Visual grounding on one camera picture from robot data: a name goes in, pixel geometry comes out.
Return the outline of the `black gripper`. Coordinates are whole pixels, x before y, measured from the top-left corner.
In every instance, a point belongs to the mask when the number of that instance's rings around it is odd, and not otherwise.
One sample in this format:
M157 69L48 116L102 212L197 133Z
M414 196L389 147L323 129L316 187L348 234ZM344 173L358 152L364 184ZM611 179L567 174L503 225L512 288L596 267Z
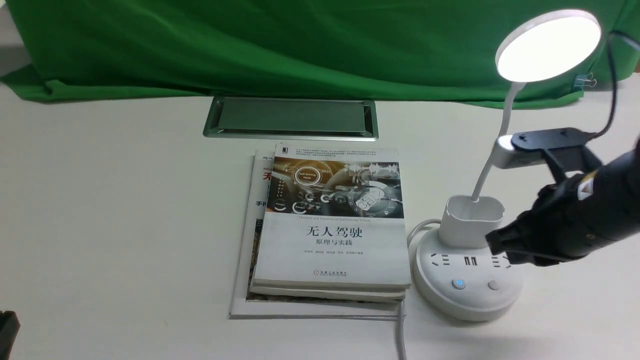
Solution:
M548 267L626 238L626 171L598 170L544 187L533 206L485 235L492 255Z

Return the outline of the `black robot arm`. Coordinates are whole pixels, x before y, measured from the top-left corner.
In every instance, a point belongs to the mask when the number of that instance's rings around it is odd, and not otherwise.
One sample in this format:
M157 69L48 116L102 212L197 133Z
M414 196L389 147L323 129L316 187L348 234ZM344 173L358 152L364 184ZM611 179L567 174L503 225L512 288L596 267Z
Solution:
M540 155L554 178L529 210L486 235L493 255L514 265L573 262L640 228L639 149L601 164L585 142L512 141L518 151Z

